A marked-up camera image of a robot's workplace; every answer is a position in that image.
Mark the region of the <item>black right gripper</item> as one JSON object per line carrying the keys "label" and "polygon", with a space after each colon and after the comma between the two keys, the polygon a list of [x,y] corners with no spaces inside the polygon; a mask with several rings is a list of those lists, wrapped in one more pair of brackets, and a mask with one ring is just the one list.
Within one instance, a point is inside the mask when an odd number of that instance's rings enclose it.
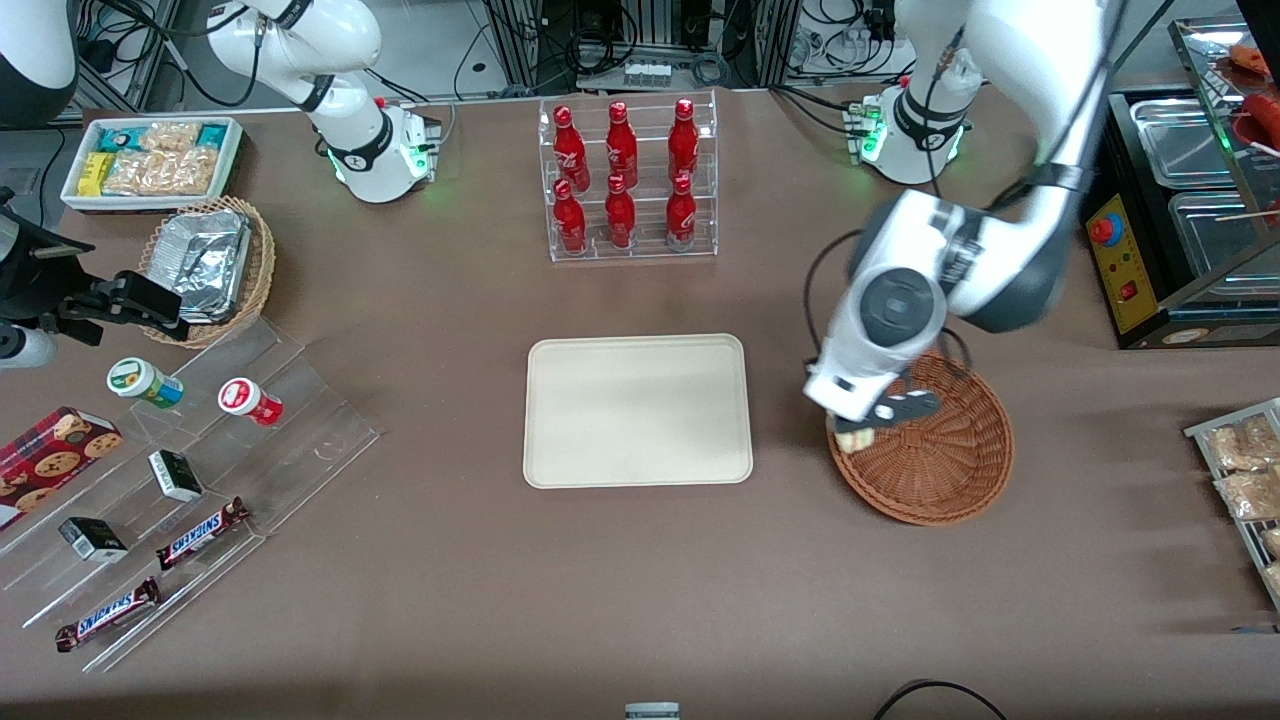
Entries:
{"label": "black right gripper", "polygon": [[[97,347],[104,329],[93,320],[118,322],[108,297],[93,290],[97,278],[86,273],[78,256],[92,245],[69,241],[3,206],[1,318],[6,323],[37,323],[42,331],[64,334]],[[118,307],[127,323],[151,328],[184,342],[189,323],[180,316],[182,297],[137,272],[118,273]]]}

